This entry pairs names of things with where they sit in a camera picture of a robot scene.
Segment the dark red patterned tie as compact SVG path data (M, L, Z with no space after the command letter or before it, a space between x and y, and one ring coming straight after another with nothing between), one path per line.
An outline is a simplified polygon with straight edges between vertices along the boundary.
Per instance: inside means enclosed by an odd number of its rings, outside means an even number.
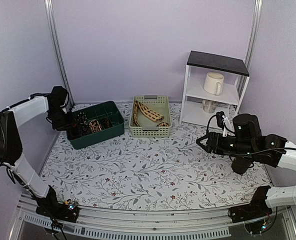
M79 129L78 128L72 128L72 129L67 131L67 135L68 135L69 140L78 139L80 137Z

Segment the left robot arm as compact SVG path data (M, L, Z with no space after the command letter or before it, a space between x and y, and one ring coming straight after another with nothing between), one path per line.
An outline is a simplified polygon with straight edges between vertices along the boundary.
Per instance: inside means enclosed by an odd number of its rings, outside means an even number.
M69 93L62 86L50 93L34 93L28 99L0 111L0 167L6 167L12 182L20 183L51 217L62 213L55 190L36 173L23 153L19 127L33 118L47 114L46 120L56 131L72 127L71 112L66 110Z

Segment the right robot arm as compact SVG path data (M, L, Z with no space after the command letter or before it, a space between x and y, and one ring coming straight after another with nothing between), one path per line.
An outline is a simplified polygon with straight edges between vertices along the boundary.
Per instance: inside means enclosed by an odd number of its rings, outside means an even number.
M226 127L223 113L218 112L215 118L223 132L207 130L196 143L207 153L233 157L231 167L235 173L245 173L254 162L296 171L296 144L275 134L262 135L257 116L248 113L235 116L233 132ZM286 205L296 206L296 185L261 186L251 196L246 213L250 218L257 218L266 207Z

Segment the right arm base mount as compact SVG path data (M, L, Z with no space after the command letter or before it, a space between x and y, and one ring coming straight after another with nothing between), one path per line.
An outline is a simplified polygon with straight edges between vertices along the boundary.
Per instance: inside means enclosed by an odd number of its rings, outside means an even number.
M272 214L264 200L252 200L248 204L231 207L228 216L233 223L244 222Z

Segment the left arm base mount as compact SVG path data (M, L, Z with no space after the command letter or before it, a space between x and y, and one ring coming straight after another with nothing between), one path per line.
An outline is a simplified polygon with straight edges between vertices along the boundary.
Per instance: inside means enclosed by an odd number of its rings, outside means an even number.
M65 202L51 201L45 198L36 198L38 207L36 213L55 220L63 220L66 222L76 223L80 208L76 201L70 199Z

